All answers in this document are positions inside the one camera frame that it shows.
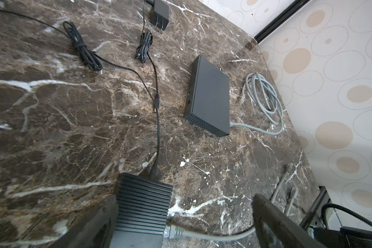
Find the black cable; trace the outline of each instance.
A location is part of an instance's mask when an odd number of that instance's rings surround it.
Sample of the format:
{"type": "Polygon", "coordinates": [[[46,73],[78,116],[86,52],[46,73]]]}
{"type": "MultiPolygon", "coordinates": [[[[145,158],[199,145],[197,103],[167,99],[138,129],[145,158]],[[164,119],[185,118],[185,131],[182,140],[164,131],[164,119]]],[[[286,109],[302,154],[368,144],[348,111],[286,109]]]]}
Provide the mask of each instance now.
{"type": "MultiPolygon", "coordinates": [[[[150,1],[150,0],[143,0],[143,2],[147,2],[151,5],[153,5],[153,2],[150,1]]],[[[136,57],[140,58],[143,63],[146,62],[146,57],[148,57],[151,64],[153,65],[155,80],[156,80],[156,95],[155,95],[155,97],[152,96],[152,94],[148,90],[148,87],[146,86],[145,82],[143,81],[142,77],[139,75],[138,72],[136,72],[135,70],[133,70],[131,68],[120,66],[120,65],[117,65],[115,63],[112,63],[112,62],[100,57],[95,52],[89,50],[87,48],[87,46],[84,44],[84,40],[83,40],[81,34],[78,32],[78,30],[77,30],[77,28],[76,28],[76,26],[74,25],[73,22],[65,21],[63,23],[63,28],[66,31],[66,33],[64,33],[63,31],[57,29],[56,27],[54,27],[54,26],[52,26],[48,23],[45,23],[43,21],[40,21],[38,19],[23,15],[23,14],[19,14],[19,13],[7,11],[7,10],[1,10],[1,9],[0,9],[0,12],[16,15],[16,16],[19,16],[19,17],[24,17],[24,18],[39,22],[41,24],[44,24],[44,25],[62,33],[64,36],[68,37],[72,41],[73,47],[74,47],[74,49],[76,49],[77,54],[80,57],[81,61],[86,66],[88,66],[92,71],[97,72],[97,71],[102,70],[102,64],[99,61],[99,60],[101,60],[103,62],[108,63],[111,66],[134,72],[139,77],[139,79],[142,81],[146,91],[148,92],[151,100],[153,101],[154,108],[155,108],[155,111],[156,111],[156,117],[157,117],[157,155],[156,155],[156,159],[154,161],[153,167],[152,167],[152,169],[150,171],[150,175],[149,175],[149,178],[154,179],[156,174],[157,174],[158,158],[159,158],[159,152],[160,152],[160,118],[159,118],[160,97],[159,97],[159,90],[158,90],[156,66],[154,65],[153,60],[149,56],[149,47],[153,42],[153,35],[150,32],[149,33],[144,33],[143,32],[144,28],[145,28],[145,14],[144,14],[144,12],[143,12],[143,28],[142,28],[142,35],[141,35],[141,45],[137,49],[136,57]]]]}
{"type": "Polygon", "coordinates": [[[327,208],[330,208],[330,207],[339,209],[339,210],[341,210],[343,212],[346,212],[349,215],[352,215],[352,216],[356,217],[357,219],[360,219],[361,221],[364,221],[365,223],[367,223],[368,225],[370,225],[372,227],[372,221],[368,220],[367,218],[364,218],[363,216],[357,214],[356,212],[351,211],[350,209],[345,208],[345,207],[340,206],[340,205],[337,205],[337,204],[327,203],[327,204],[324,204],[322,206],[322,208],[321,208],[321,219],[324,222],[324,225],[325,225],[325,228],[326,229],[329,229],[328,222],[327,222],[327,213],[326,213],[326,210],[327,210],[327,208]]]}
{"type": "Polygon", "coordinates": [[[80,57],[84,65],[88,66],[92,71],[99,72],[102,70],[101,62],[96,56],[95,52],[89,50],[84,44],[83,37],[77,31],[76,26],[73,22],[64,21],[62,23],[63,29],[66,31],[69,39],[73,42],[73,47],[77,51],[77,55],[80,57]]]}

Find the coiled black cable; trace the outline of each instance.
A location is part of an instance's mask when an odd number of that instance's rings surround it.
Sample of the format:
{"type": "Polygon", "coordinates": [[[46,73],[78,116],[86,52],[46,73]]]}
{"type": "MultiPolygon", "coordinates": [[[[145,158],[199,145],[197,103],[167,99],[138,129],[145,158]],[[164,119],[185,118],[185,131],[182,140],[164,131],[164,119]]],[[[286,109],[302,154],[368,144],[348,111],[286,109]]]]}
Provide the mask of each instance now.
{"type": "Polygon", "coordinates": [[[321,208],[321,219],[322,219],[326,229],[329,229],[326,210],[327,210],[327,208],[330,208],[330,207],[337,208],[337,209],[339,209],[343,212],[346,212],[349,215],[352,215],[352,216],[356,217],[357,219],[360,219],[361,221],[364,221],[365,223],[367,223],[368,225],[370,225],[372,227],[372,221],[368,220],[367,218],[364,218],[363,216],[357,214],[356,212],[351,211],[350,209],[345,208],[345,207],[340,206],[340,205],[337,205],[337,204],[327,203],[324,206],[322,206],[322,208],[321,208]]]}
{"type": "Polygon", "coordinates": [[[83,37],[77,31],[76,26],[73,22],[64,21],[62,23],[63,29],[65,29],[69,39],[73,42],[73,47],[77,51],[77,55],[80,57],[84,65],[88,66],[92,71],[99,72],[102,70],[102,64],[96,56],[95,52],[89,50],[84,44],[83,37]]]}
{"type": "Polygon", "coordinates": [[[151,32],[143,32],[140,36],[140,45],[136,49],[135,58],[142,61],[142,63],[146,62],[146,58],[148,57],[149,47],[153,43],[153,35],[151,32]]]}

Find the black network switch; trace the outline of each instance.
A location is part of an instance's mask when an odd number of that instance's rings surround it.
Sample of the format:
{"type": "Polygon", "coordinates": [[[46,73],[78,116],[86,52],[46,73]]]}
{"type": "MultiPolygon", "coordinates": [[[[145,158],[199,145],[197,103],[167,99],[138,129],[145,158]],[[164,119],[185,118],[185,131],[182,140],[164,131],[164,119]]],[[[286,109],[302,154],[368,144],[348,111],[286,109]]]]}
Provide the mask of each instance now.
{"type": "Polygon", "coordinates": [[[184,118],[216,136],[230,134],[229,77],[201,54],[192,64],[184,118]]]}

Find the ventilation holes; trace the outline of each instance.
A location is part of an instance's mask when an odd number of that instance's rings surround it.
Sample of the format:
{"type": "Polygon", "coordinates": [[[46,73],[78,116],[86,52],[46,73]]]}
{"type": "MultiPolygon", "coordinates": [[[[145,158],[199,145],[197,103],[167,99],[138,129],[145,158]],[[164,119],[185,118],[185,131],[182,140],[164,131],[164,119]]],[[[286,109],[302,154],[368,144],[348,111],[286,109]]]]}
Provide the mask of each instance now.
{"type": "Polygon", "coordinates": [[[190,76],[189,88],[193,86],[194,82],[196,81],[196,74],[197,74],[197,65],[198,60],[195,60],[192,65],[192,72],[190,76]]]}
{"type": "Polygon", "coordinates": [[[219,131],[218,128],[214,127],[213,125],[209,124],[208,122],[206,121],[203,121],[202,119],[200,119],[199,117],[197,116],[194,116],[194,115],[189,115],[188,117],[186,117],[186,119],[188,119],[190,122],[192,122],[193,124],[196,124],[197,126],[205,129],[205,130],[208,130],[209,132],[215,134],[216,132],[219,131]]]}

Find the power adapter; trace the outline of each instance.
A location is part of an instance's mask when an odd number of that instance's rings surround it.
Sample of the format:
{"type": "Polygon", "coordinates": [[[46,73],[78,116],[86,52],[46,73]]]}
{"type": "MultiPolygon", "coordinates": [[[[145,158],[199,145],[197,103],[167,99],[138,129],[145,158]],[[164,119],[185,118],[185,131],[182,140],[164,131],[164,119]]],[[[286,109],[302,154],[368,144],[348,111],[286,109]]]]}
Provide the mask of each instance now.
{"type": "Polygon", "coordinates": [[[118,215],[110,248],[161,248],[173,186],[128,173],[114,193],[118,215]]]}
{"type": "Polygon", "coordinates": [[[154,0],[150,14],[150,23],[161,30],[165,30],[169,22],[169,6],[162,0],[154,0]]]}

